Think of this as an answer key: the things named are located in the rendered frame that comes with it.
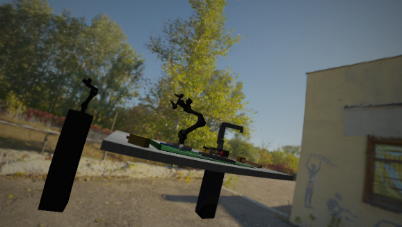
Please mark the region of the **brown wooden mallet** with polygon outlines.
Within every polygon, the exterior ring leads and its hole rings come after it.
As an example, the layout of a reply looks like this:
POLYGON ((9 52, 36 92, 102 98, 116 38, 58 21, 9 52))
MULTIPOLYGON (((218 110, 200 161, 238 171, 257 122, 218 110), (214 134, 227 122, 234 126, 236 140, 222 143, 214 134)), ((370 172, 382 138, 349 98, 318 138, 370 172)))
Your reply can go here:
POLYGON ((257 164, 255 162, 250 162, 250 161, 246 160, 245 157, 237 157, 236 161, 239 161, 239 162, 242 162, 242 163, 247 163, 247 164, 252 164, 252 165, 255 165, 255 166, 258 166, 258 167, 262 168, 262 165, 257 164))

